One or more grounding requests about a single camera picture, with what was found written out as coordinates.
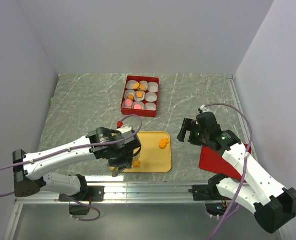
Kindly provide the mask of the orange fish cookie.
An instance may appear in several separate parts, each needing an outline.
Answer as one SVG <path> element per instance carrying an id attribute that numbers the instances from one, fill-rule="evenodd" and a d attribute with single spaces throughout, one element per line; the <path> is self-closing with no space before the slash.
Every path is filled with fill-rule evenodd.
<path id="1" fill-rule="evenodd" d="M 136 160 L 133 162 L 132 167 L 133 168 L 140 168 L 141 162 L 139 160 Z"/>
<path id="2" fill-rule="evenodd" d="M 163 138 L 160 142 L 159 142 L 159 148 L 160 149 L 165 149 L 168 144 L 170 143 L 168 138 Z"/>

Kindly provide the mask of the round tan cookie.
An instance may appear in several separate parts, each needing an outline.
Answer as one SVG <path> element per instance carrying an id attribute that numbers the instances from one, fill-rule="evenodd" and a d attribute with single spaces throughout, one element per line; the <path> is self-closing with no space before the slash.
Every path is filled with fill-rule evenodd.
<path id="1" fill-rule="evenodd" d="M 129 95 L 127 96 L 127 99 L 133 101 L 133 100 L 135 99 L 135 97 L 134 97 L 134 95 L 129 94 Z"/>
<path id="2" fill-rule="evenodd" d="M 133 89 L 137 90 L 140 87 L 140 84 L 137 82 L 133 85 Z"/>

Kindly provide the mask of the flower cookie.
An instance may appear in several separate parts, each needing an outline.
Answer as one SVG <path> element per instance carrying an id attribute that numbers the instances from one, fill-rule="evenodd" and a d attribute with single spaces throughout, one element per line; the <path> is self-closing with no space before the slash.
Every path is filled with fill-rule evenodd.
<path id="1" fill-rule="evenodd" d="M 142 91 L 137 91 L 137 92 L 136 92 L 136 96 L 137 96 L 138 98 L 142 98 L 142 97 L 144 96 L 144 93 L 143 93 Z"/>
<path id="2" fill-rule="evenodd" d="M 139 88 L 140 91 L 146 91 L 146 86 L 144 84 L 140 84 Z"/>

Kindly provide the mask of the metal tongs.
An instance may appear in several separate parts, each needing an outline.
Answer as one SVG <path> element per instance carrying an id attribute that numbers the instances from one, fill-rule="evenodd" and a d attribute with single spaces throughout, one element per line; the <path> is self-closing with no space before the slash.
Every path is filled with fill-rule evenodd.
<path id="1" fill-rule="evenodd" d="M 124 170 L 123 168 L 114 168 L 112 170 L 112 177 L 113 178 L 118 177 L 123 172 L 123 170 Z"/>

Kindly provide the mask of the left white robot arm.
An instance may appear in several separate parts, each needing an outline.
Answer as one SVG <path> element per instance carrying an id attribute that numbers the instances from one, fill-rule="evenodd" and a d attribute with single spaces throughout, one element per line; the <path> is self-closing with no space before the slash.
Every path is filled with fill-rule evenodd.
<path id="1" fill-rule="evenodd" d="M 99 127 L 81 138 L 42 152 L 13 152 L 14 194 L 17 198 L 33 196 L 39 192 L 55 192 L 83 201 L 89 193 L 83 175 L 62 175 L 54 171 L 73 164 L 92 160 L 107 160 L 115 169 L 113 177 L 131 169 L 140 153 L 141 141 L 131 127 L 117 130 Z"/>

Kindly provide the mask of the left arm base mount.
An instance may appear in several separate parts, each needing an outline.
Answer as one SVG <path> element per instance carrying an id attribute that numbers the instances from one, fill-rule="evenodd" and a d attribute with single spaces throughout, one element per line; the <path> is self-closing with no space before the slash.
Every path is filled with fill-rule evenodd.
<path id="1" fill-rule="evenodd" d="M 69 203 L 68 211 L 71 218 L 80 222 L 92 222 L 101 217 L 101 211 L 95 207 L 94 203 L 104 201 L 105 187 L 104 186 L 89 186 L 86 193 L 78 193 L 76 196 L 68 196 L 60 193 L 58 201 Z M 97 213 L 94 218 L 86 219 L 91 210 Z"/>

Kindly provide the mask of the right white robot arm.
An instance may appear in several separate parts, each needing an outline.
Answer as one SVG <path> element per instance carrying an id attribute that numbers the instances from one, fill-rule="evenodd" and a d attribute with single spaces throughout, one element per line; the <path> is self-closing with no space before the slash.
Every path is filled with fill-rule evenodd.
<path id="1" fill-rule="evenodd" d="M 296 217 L 296 189 L 286 188 L 275 180 L 232 131 L 221 129 L 212 112 L 201 111 L 195 119 L 184 118 L 177 139 L 183 142 L 187 132 L 190 132 L 190 144 L 209 148 L 244 175 L 246 181 L 246 186 L 240 187 L 226 174 L 217 174 L 207 185 L 192 186 L 189 192 L 194 201 L 235 198 L 235 202 L 254 214 L 257 223 L 270 234 Z"/>

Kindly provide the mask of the red box lid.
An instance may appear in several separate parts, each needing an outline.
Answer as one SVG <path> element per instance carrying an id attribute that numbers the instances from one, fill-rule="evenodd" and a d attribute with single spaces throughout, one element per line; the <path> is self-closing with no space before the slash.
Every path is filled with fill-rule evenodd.
<path id="1" fill-rule="evenodd" d="M 242 179 L 242 175 L 232 165 L 206 146 L 201 148 L 199 168 L 215 174 L 225 174 L 235 180 Z"/>

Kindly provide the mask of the pink round cookie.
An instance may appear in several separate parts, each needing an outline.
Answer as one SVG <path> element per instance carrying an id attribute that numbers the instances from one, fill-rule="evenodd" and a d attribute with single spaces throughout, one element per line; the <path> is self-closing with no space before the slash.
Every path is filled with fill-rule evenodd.
<path id="1" fill-rule="evenodd" d="M 124 108 L 132 108 L 132 105 L 133 105 L 133 101 L 130 100 L 130 99 L 127 99 L 124 101 Z"/>
<path id="2" fill-rule="evenodd" d="M 133 108 L 135 110 L 141 110 L 142 109 L 141 105 L 139 105 L 139 104 L 136 104 Z"/>

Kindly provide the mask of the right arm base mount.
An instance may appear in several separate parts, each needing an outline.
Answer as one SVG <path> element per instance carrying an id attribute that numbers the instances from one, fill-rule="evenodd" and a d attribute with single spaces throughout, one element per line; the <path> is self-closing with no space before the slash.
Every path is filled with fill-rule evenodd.
<path id="1" fill-rule="evenodd" d="M 208 185 L 193 185 L 188 190 L 192 194 L 195 202 L 205 202 L 206 213 L 210 218 L 217 218 L 220 220 L 228 209 L 228 200 L 230 198 L 219 194 L 219 191 L 210 184 Z"/>

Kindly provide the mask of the round tan cookie top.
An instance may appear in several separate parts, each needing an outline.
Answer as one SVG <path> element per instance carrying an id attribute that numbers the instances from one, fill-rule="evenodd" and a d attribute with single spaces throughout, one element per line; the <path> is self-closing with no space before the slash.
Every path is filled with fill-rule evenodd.
<path id="1" fill-rule="evenodd" d="M 133 85 L 133 89 L 137 90 L 140 87 L 140 84 L 137 82 Z"/>

